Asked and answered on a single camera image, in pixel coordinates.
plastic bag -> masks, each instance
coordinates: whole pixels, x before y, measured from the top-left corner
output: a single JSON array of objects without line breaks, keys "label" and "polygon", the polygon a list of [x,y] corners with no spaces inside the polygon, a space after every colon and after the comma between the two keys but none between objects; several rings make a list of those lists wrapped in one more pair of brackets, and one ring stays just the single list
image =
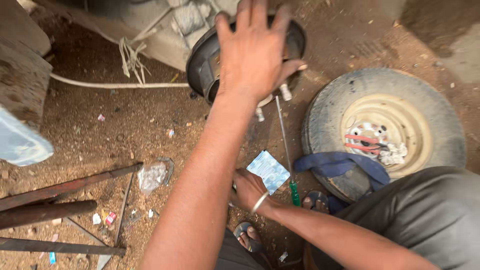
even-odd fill
[{"label": "plastic bag", "polygon": [[143,166],[138,171],[140,191],[149,196],[161,184],[166,184],[167,167],[163,162]]}]

silver bangle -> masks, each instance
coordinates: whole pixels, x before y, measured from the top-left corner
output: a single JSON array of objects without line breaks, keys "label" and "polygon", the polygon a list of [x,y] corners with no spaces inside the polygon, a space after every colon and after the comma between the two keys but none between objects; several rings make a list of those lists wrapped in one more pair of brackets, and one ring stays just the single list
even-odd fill
[{"label": "silver bangle", "polygon": [[265,193],[260,197],[260,199],[258,199],[257,203],[255,204],[255,206],[253,207],[252,211],[250,212],[251,215],[255,214],[255,212],[257,211],[257,209],[260,207],[260,205],[264,202],[265,198],[267,198],[268,196],[268,190],[265,191]]}]

blue cloth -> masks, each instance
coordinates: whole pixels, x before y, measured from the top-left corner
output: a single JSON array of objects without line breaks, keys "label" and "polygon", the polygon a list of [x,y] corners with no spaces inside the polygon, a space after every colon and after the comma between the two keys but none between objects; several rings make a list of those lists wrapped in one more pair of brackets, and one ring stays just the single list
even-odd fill
[{"label": "blue cloth", "polygon": [[[293,162],[296,172],[304,172],[312,169],[323,177],[335,177],[359,166],[368,175],[370,191],[377,191],[390,182],[385,168],[370,158],[345,152],[324,152],[303,156]],[[329,197],[330,213],[339,211],[345,207],[345,203],[331,200]]]}]

tire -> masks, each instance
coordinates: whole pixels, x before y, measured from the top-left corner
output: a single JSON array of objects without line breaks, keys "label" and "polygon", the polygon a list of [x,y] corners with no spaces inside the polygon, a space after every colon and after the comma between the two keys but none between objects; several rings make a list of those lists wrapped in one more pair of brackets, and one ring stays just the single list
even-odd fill
[{"label": "tire", "polygon": [[[448,101],[428,83],[392,69],[361,69],[328,84],[311,102],[302,126],[305,155],[345,152],[340,122],[345,110],[359,98],[388,94],[410,102],[424,116],[432,137],[432,154],[423,168],[466,164],[463,129]],[[338,198],[353,203],[370,189],[360,167],[344,175],[325,178],[312,171],[319,182]]]}]

forearm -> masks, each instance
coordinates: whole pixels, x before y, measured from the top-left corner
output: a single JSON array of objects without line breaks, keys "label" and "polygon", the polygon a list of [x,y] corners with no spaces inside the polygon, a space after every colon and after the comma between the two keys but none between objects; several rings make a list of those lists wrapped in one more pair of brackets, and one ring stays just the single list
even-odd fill
[{"label": "forearm", "polygon": [[252,100],[217,97],[151,237],[142,269],[215,265],[236,159],[255,108]]},{"label": "forearm", "polygon": [[282,204],[274,204],[265,216],[283,224],[349,270],[438,269],[408,249],[334,216]]}]

